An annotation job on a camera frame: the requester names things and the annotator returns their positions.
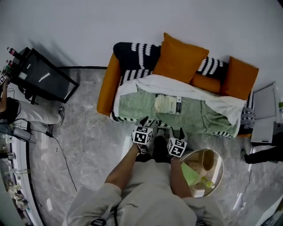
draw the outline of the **round table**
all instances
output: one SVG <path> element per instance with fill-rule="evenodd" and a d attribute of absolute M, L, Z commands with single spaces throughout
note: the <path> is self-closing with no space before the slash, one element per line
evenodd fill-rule
<path fill-rule="evenodd" d="M 203 195 L 194 195 L 194 197 L 196 198 L 210 195 L 220 184 L 224 172 L 223 160 L 221 156 L 213 150 L 211 150 L 214 152 L 214 163 L 212 168 L 209 171 L 206 171 L 205 169 L 202 168 L 199 162 L 199 154 L 201 153 L 201 151 L 204 150 L 211 150 L 211 149 L 186 151 L 183 157 L 180 159 L 182 163 L 187 164 L 199 174 L 198 179 L 195 180 L 195 182 L 190 185 L 192 194 L 194 194 L 195 190 L 201 191 L 199 193 L 203 193 L 204 190 Z M 209 181 L 212 181 L 214 183 L 215 187 L 208 188 L 205 184 L 201 182 L 202 177 L 207 177 Z"/>

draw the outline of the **glass coffee table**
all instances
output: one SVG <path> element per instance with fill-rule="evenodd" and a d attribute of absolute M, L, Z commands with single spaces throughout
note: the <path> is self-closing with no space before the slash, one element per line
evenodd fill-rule
<path fill-rule="evenodd" d="M 206 155 L 203 154 L 205 151 L 210 153 L 207 158 Z M 224 172 L 224 164 L 221 156 L 217 152 L 211 149 L 187 151 L 180 161 L 187 164 L 199 175 L 198 178 L 190 185 L 192 195 L 194 197 L 199 198 L 208 196 L 220 184 Z M 208 181 L 213 182 L 215 187 L 207 187 L 202 182 L 203 177 L 206 177 Z"/>

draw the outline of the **green paper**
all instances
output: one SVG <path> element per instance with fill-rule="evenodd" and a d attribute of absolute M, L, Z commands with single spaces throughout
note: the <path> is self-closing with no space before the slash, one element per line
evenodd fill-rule
<path fill-rule="evenodd" d="M 188 185 L 193 184 L 199 178 L 199 174 L 195 172 L 191 167 L 189 167 L 186 163 L 183 162 L 181 164 L 181 168 Z"/>

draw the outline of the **baseboard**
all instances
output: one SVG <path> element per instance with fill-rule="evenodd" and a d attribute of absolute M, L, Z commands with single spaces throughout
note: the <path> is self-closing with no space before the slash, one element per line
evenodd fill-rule
<path fill-rule="evenodd" d="M 99 66 L 75 66 L 75 67 L 58 67 L 59 69 L 107 69 L 107 67 Z"/>

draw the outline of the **shirt sleeve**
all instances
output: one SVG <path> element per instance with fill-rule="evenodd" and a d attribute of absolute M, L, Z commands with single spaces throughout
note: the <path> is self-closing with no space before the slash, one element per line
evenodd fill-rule
<path fill-rule="evenodd" d="M 216 202 L 206 196 L 202 198 L 183 198 L 183 201 L 195 212 L 198 219 L 208 226 L 224 226 L 224 220 Z"/>
<path fill-rule="evenodd" d="M 105 183 L 98 191 L 93 192 L 93 195 L 80 200 L 80 204 L 68 211 L 66 225 L 89 226 L 96 219 L 106 220 L 110 209 L 121 202 L 121 193 L 121 189 L 116 185 Z"/>

